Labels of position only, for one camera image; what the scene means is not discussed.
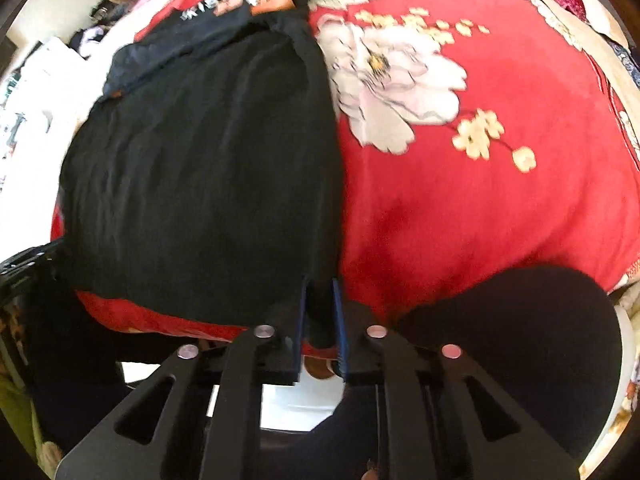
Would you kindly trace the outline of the black orange sweater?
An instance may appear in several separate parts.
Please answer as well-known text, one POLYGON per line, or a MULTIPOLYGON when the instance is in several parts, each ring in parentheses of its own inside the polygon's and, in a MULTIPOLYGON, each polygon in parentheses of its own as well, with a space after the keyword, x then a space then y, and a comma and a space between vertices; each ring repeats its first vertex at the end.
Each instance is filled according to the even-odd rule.
POLYGON ((342 161, 309 0, 176 0, 119 49, 62 163, 67 273, 115 330, 251 326, 326 289, 342 161))

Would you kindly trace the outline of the pile of clothes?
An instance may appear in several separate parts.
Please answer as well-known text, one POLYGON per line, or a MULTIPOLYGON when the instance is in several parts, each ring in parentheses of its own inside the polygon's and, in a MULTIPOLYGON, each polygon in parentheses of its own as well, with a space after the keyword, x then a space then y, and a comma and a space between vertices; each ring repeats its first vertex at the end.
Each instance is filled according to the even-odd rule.
POLYGON ((67 47, 74 50, 84 60, 88 60, 93 56, 108 31, 128 13, 129 8, 129 3, 101 0, 90 12, 89 26, 76 30, 67 47))

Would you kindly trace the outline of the black trouser leg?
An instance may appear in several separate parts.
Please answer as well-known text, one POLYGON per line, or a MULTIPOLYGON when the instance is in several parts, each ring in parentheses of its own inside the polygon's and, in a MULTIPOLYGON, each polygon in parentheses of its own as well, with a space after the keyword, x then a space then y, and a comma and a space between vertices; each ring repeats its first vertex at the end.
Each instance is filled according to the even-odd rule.
MULTIPOLYGON (((622 342, 610 298, 587 275, 513 269, 418 307, 396 330, 412 344, 457 344, 577 463, 612 411, 622 342)), ((376 393, 348 387, 299 441, 262 454, 262 479, 359 479, 378 458, 376 393)))

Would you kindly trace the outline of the white drawer chest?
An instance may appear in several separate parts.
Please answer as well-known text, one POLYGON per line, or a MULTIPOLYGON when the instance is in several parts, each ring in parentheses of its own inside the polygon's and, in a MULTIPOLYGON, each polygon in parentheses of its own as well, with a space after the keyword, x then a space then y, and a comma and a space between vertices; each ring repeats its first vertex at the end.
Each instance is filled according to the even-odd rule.
POLYGON ((6 102, 13 151, 4 196, 58 182, 88 75, 88 63, 58 37, 40 42, 25 58, 6 102))

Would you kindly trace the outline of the red floral blanket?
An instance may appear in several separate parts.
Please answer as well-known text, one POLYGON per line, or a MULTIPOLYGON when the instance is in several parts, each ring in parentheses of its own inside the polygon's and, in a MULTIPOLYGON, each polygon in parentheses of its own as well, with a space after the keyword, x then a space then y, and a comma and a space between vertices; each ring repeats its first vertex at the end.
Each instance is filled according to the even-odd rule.
POLYGON ((308 9, 342 161, 332 281, 348 299, 388 322, 514 266, 566 266, 605 290, 637 273, 639 90, 585 22, 555 0, 308 9))

